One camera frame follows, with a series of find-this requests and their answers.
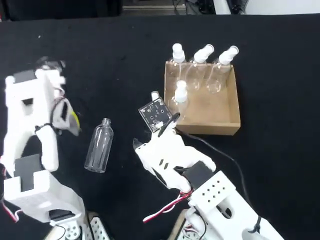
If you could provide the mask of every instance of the bottle cap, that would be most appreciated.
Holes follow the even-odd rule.
[[[199,51],[197,51],[194,54],[194,60],[199,63],[202,64],[204,63],[208,57],[215,51],[214,46],[212,46],[211,44],[207,44],[204,48],[200,49]]]
[[[228,65],[238,53],[239,48],[236,46],[231,46],[228,50],[221,53],[219,56],[219,62],[223,65]]]
[[[109,118],[104,118],[103,120],[102,120],[102,125],[104,125],[104,126],[109,126],[111,124],[111,120],[109,119]]]
[[[175,43],[172,46],[172,50],[172,57],[175,62],[182,63],[186,60],[185,52],[182,49],[182,45],[180,43]]]
[[[174,99],[178,103],[184,103],[188,99],[187,83],[185,81],[180,80],[176,83]]]

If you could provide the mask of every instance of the red and white wire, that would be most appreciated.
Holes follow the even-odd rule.
[[[164,212],[170,212],[177,203],[181,202],[182,200],[188,198],[191,195],[192,191],[188,192],[188,193],[181,193],[179,194],[178,198],[176,198],[175,200],[173,200],[172,202],[168,203],[167,205],[165,205],[163,208],[161,208],[159,211],[157,211],[154,214],[151,214],[147,217],[145,217],[142,221],[144,223],[149,222],[151,219],[156,218],[157,216],[159,216],[160,214],[164,213]]]

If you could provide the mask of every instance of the white spray nozzle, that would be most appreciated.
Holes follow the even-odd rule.
[[[158,98],[160,98],[159,92],[158,91],[153,91],[151,93],[151,99],[152,101],[157,100]]]
[[[215,51],[214,46],[212,46],[211,44],[207,44],[205,45],[204,48],[202,48],[204,51],[206,51],[209,55],[212,54]]]
[[[223,65],[228,65],[238,53],[239,48],[236,46],[231,46],[228,50],[221,53],[219,56],[219,62]]]
[[[215,51],[214,46],[212,46],[211,44],[207,44],[204,48],[200,49],[199,51],[197,51],[194,54],[194,60],[199,63],[202,64],[204,63],[208,57]]]
[[[188,99],[187,83],[185,81],[180,80],[176,83],[174,99],[178,103],[184,103]]]
[[[172,57],[175,62],[182,63],[186,60],[185,52],[182,49],[182,45],[180,43],[173,44],[172,50]]]

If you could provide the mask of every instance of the plastic bottle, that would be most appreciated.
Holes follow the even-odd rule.
[[[176,90],[174,92],[174,96],[168,104],[168,107],[172,114],[180,113],[178,122],[182,121],[185,118],[188,104],[189,102],[187,84],[185,81],[180,80],[176,83]]]
[[[197,51],[193,58],[190,59],[190,64],[185,72],[185,82],[188,90],[199,90],[207,70],[206,60],[214,50],[214,46],[207,44],[204,48]]]
[[[231,71],[230,63],[238,53],[239,49],[236,46],[231,46],[213,61],[211,69],[205,76],[206,88],[210,93],[218,93],[226,86]]]
[[[114,131],[111,128],[111,121],[104,118],[97,126],[92,135],[89,150],[84,163],[84,168],[96,172],[104,173],[109,158]]]
[[[169,59],[171,65],[167,67],[167,78],[170,78],[170,83],[175,86],[180,80],[183,80],[184,67],[186,63],[185,52],[180,43],[175,43],[172,46],[172,58]]]

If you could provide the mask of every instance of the brown cardboard box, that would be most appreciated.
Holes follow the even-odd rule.
[[[165,73],[172,63],[166,62]],[[164,76],[164,102],[175,94],[174,80]],[[177,128],[189,134],[234,135],[240,128],[240,112],[234,68],[226,87],[220,92],[208,92],[205,84],[198,91],[188,92],[189,106],[186,117]]]

